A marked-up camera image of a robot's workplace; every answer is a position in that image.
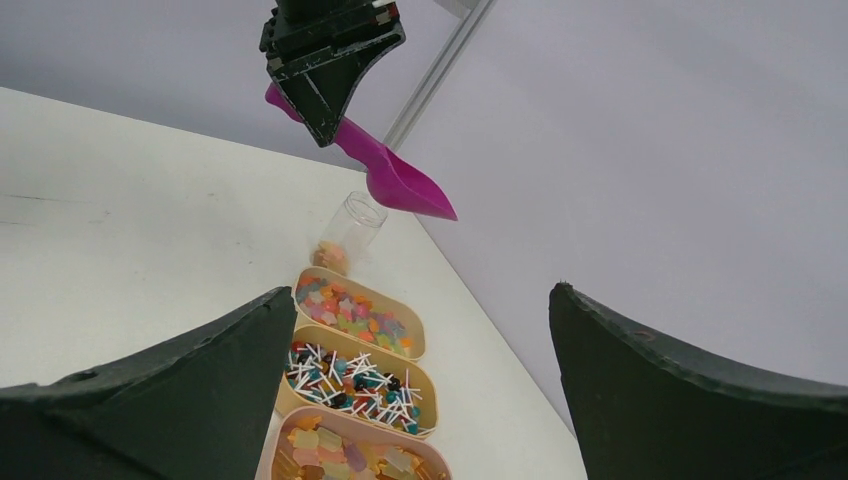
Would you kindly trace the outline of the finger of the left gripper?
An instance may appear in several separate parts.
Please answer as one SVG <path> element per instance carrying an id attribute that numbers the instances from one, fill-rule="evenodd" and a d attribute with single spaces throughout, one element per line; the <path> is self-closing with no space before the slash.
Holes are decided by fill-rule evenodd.
<path id="1" fill-rule="evenodd" d="M 319 43 L 268 51 L 268 73 L 320 147 L 335 141 L 342 119 L 364 75 L 399 39 Z"/>

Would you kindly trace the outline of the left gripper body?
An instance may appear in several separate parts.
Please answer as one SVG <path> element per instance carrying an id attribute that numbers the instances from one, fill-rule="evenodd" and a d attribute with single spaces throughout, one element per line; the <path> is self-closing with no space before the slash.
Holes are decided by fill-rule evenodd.
<path id="1" fill-rule="evenodd" d="M 348 64 L 367 70 L 405 40 L 394 1 L 278 1 L 259 50 L 273 73 Z"/>

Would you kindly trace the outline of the clear plastic jar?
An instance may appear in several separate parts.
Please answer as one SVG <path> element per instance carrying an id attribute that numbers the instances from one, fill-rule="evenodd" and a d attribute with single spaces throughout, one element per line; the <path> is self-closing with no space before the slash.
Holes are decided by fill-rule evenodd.
<path id="1" fill-rule="evenodd" d="M 348 275 L 387 218 L 388 210 L 370 194 L 351 192 L 320 235 L 310 255 L 311 265 Z"/>

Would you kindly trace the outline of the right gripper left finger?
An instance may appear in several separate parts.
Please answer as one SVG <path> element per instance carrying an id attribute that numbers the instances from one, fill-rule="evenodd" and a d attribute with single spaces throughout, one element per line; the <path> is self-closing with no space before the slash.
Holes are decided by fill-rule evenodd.
<path id="1" fill-rule="evenodd" d="M 278 287 L 49 385 L 1 392 L 5 479 L 251 479 L 297 313 Z"/>

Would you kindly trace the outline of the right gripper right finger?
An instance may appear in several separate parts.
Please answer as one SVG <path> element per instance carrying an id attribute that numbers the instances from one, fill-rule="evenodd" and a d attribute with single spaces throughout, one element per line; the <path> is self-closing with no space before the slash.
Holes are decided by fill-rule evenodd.
<path id="1" fill-rule="evenodd" d="M 549 327 L 589 478 L 846 477 L 845 387 L 716 355 L 564 282 Z"/>

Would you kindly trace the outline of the magenta plastic scoop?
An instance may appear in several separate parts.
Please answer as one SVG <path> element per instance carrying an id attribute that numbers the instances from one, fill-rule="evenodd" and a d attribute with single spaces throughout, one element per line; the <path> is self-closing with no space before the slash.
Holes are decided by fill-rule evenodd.
<path id="1" fill-rule="evenodd" d="M 380 205 L 449 221 L 458 219 L 435 181 L 349 118 L 341 118 L 332 145 L 366 167 L 366 187 Z"/>

